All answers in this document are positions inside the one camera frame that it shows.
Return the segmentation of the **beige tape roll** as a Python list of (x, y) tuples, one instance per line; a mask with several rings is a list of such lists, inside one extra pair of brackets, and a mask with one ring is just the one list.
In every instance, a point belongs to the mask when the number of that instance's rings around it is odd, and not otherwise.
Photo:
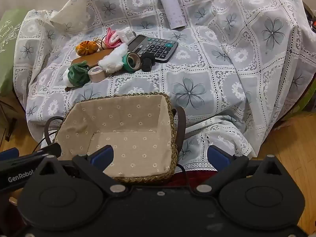
[(99, 66), (92, 67), (88, 71), (88, 76), (91, 82), (100, 82), (106, 78), (105, 71)]

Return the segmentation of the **black mushroom-shaped stamp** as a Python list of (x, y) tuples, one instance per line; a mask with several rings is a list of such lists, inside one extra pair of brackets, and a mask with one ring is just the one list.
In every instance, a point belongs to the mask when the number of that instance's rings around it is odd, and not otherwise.
[(144, 72), (150, 72), (154, 64), (155, 64), (154, 58), (144, 57), (141, 59), (141, 70)]

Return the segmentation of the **purple water bottle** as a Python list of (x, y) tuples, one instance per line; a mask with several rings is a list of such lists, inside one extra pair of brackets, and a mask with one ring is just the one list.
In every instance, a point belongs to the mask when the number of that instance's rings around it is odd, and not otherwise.
[(182, 14), (181, 7), (178, 0), (160, 0), (165, 10), (166, 17), (170, 29), (177, 29), (186, 27), (186, 21)]

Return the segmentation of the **small white tube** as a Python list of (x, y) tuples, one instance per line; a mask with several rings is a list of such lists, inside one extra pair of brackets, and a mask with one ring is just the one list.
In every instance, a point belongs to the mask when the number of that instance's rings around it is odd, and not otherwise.
[(123, 43), (127, 44), (136, 37), (136, 34), (131, 29), (131, 27), (125, 27), (124, 29), (116, 30), (116, 34)]

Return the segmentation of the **pink and white cloth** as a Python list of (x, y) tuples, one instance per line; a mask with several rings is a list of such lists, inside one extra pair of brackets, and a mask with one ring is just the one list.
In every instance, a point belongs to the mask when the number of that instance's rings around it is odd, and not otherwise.
[(116, 31), (108, 28), (103, 43), (108, 49), (114, 49), (120, 46), (122, 44), (122, 41)]

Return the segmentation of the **green frog plush toy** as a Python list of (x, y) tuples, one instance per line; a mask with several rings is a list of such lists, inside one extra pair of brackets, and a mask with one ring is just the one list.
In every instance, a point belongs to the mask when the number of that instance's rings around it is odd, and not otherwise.
[(86, 61), (70, 65), (70, 67), (63, 73), (65, 86), (69, 88), (77, 88), (90, 82), (88, 71), (89, 66)]

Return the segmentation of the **green tape roll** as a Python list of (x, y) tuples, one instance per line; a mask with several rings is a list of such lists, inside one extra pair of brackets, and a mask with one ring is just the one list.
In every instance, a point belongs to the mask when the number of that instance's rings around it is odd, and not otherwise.
[(127, 53), (123, 57), (123, 69), (133, 73), (141, 69), (141, 59), (136, 53)]

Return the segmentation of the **floral lace cloth cover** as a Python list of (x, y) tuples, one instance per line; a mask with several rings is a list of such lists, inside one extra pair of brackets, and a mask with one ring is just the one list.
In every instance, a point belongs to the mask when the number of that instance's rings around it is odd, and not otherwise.
[[(315, 76), (315, 33), (302, 0), (179, 0), (186, 27), (173, 31), (159, 0), (69, 0), (59, 11), (31, 10), (21, 24), (13, 86), (34, 139), (76, 102), (159, 92), (184, 108), (185, 170), (211, 170), (207, 149), (256, 157), (273, 125)], [(167, 63), (118, 73), (66, 91), (62, 75), (75, 46), (108, 28), (178, 42)]]

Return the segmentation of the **green cushion with lettering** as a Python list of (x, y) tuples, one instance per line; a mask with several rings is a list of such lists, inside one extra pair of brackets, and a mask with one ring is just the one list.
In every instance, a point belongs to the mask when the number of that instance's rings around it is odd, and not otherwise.
[(1, 97), (12, 91), (13, 60), (16, 39), (28, 10), (10, 9), (1, 18), (0, 93)]

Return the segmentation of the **orange pumpkin pouch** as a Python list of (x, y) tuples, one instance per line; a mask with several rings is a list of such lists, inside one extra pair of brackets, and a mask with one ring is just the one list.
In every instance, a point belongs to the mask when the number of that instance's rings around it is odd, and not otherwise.
[(83, 41), (75, 48), (75, 52), (78, 56), (88, 56), (96, 53), (99, 50), (99, 46), (95, 41)]

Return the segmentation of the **white fluffy plush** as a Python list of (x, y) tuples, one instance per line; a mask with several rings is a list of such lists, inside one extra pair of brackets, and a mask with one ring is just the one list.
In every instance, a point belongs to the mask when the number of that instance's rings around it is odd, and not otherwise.
[(109, 55), (106, 55), (100, 61), (98, 66), (107, 74), (113, 74), (123, 68), (123, 57), (128, 52), (128, 45), (126, 43), (116, 47)]

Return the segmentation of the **woven basket with fabric liner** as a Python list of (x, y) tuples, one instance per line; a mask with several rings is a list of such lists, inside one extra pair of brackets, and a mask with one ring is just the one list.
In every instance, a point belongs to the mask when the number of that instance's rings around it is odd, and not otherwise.
[(61, 147), (61, 161), (111, 146), (114, 159), (103, 172), (123, 182), (172, 177), (186, 129), (184, 109), (173, 107), (164, 93), (80, 101), (60, 120), (54, 142)]

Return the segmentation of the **brown leather wallet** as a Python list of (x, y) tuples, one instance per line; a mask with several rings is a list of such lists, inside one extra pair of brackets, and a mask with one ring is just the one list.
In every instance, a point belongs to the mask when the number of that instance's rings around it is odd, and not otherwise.
[(75, 64), (75, 63), (80, 63), (80, 62), (86, 61), (87, 65), (89, 66), (89, 69), (91, 69), (92, 67), (98, 66), (98, 61), (100, 61), (106, 55), (109, 55), (112, 51), (113, 51), (113, 49), (105, 49), (102, 51), (98, 51), (94, 54), (88, 55), (88, 56), (76, 58), (75, 60), (72, 61), (71, 65)]

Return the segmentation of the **grey desk calculator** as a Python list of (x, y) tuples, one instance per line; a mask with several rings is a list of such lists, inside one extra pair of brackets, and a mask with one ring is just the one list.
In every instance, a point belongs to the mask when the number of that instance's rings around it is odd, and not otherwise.
[(139, 56), (150, 53), (154, 55), (157, 62), (167, 63), (174, 55), (177, 47), (177, 41), (150, 38), (139, 34), (128, 44), (128, 51)]

